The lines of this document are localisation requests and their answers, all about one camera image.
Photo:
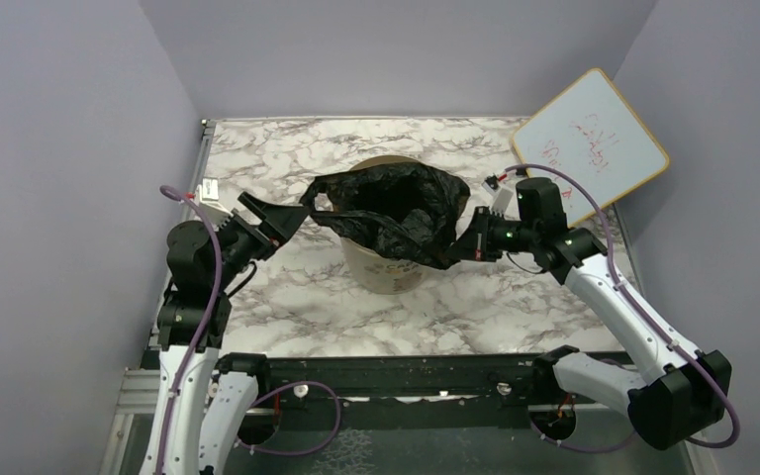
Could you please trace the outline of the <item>black plastic trash bag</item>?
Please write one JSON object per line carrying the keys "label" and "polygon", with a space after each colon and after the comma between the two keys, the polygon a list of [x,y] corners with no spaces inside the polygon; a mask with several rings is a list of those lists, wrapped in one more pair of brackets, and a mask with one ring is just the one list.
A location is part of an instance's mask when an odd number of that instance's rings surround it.
{"label": "black plastic trash bag", "polygon": [[316,177],[300,198],[311,218],[376,254],[438,270],[470,198],[461,178],[419,162],[380,164]]}

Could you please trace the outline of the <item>beige round trash bin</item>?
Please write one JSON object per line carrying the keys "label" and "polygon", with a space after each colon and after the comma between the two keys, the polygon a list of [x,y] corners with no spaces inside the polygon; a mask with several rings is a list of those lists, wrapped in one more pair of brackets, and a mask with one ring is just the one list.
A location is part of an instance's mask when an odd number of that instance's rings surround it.
{"label": "beige round trash bin", "polygon": [[[435,243],[430,250],[441,261],[442,267],[447,268],[449,258],[446,252],[457,238],[456,222],[466,207],[470,189],[456,175],[443,170],[438,174],[441,181],[450,187],[445,199],[446,212],[440,216],[446,230],[439,233],[443,242]],[[427,207],[423,193],[425,189],[421,179],[406,179],[393,186],[386,200],[375,206],[374,210],[402,223],[411,211]],[[418,287],[428,274],[429,268],[416,262],[385,258],[345,237],[341,243],[352,276],[371,292],[385,295],[405,293]]]}

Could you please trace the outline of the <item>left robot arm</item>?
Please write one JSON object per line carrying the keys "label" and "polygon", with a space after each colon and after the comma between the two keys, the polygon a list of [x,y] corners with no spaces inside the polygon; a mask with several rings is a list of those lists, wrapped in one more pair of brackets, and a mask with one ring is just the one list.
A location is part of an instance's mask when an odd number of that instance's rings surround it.
{"label": "left robot arm", "polygon": [[171,289],[157,320],[159,389],[141,472],[198,474],[203,469],[199,454],[206,394],[231,311],[226,288],[246,267],[285,245],[310,211],[243,192],[238,201],[258,224],[231,211],[213,226],[187,194],[170,185],[160,192],[189,206],[197,217],[175,226],[166,239]]}

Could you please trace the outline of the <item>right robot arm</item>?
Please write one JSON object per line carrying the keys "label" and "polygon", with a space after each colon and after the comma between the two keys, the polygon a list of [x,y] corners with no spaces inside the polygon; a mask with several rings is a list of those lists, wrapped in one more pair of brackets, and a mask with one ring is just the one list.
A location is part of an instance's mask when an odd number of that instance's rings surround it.
{"label": "right robot arm", "polygon": [[597,315],[635,367],[628,371],[563,345],[533,361],[533,394],[546,403],[587,397],[626,416],[636,434],[658,450],[691,441],[729,416],[730,436],[718,447],[734,444],[740,426],[727,398],[732,371],[727,358],[718,350],[701,351],[647,303],[618,270],[609,238],[568,226],[560,191],[550,179],[521,180],[516,195],[518,219],[476,208],[449,254],[478,262],[531,254]]}

